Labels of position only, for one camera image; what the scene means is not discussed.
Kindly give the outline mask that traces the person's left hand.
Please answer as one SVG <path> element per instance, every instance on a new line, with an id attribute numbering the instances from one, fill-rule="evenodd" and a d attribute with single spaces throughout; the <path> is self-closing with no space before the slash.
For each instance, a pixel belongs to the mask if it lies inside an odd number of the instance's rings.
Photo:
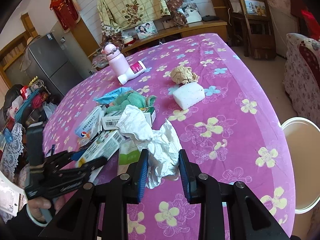
<path id="1" fill-rule="evenodd" d="M 55 213 L 58 213 L 65 203 L 64 196 L 57 198 L 54 202 Z M 34 198 L 27 202 L 27 214 L 37 224 L 46 224 L 46 219 L 41 210 L 49 210 L 50 208 L 51 202 L 43 197 Z"/>

